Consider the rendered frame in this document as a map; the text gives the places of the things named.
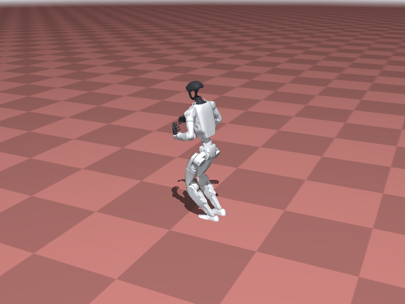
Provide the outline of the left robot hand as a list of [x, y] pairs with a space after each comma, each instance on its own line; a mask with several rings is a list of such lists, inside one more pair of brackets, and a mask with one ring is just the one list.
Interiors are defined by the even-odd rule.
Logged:
[[[178, 129], [179, 128], [179, 126], [176, 128], [176, 126], [178, 125], [178, 124], [176, 124], [177, 122], [173, 122], [172, 123], [172, 128], [173, 128], [173, 135], [177, 135], [178, 134], [178, 131], [180, 130], [180, 129]], [[176, 125], [175, 125], [176, 124]], [[178, 129], [178, 130], [177, 130]]]

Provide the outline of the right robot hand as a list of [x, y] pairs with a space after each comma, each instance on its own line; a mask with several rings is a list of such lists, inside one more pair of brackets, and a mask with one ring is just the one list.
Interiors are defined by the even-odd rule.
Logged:
[[183, 116], [180, 116], [179, 119], [178, 119], [178, 122], [179, 122], [179, 125], [180, 125], [181, 123], [186, 122], [185, 116], [184, 116], [184, 115], [183, 115]]

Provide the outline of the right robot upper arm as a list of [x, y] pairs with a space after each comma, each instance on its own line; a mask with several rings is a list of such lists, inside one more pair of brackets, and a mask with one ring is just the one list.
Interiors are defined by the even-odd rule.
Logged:
[[216, 104], [214, 101], [209, 101], [213, 107], [213, 113], [215, 117], [215, 124], [220, 124], [222, 121], [222, 116], [220, 115], [220, 112], [218, 111]]

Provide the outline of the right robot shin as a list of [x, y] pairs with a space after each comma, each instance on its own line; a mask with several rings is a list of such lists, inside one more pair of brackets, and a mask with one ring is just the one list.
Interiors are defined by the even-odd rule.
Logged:
[[202, 192], [207, 197], [207, 199], [210, 200], [210, 202], [215, 207], [215, 209], [217, 208], [216, 210], [220, 210], [221, 206], [217, 200], [216, 192], [214, 191], [214, 187], [213, 187], [212, 183], [209, 181], [209, 178], [208, 178], [207, 184], [205, 184], [203, 186], [199, 185], [199, 187], [201, 188]]

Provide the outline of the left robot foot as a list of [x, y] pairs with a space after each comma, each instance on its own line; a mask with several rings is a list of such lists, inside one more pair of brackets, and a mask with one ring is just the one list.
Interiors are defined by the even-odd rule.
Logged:
[[202, 219], [206, 219], [206, 220], [212, 220], [212, 221], [215, 221], [215, 222], [220, 220], [219, 217], [217, 215], [214, 215], [214, 214], [213, 214], [213, 217], [210, 217], [210, 215], [207, 215], [207, 214], [199, 214], [198, 217], [202, 218]]

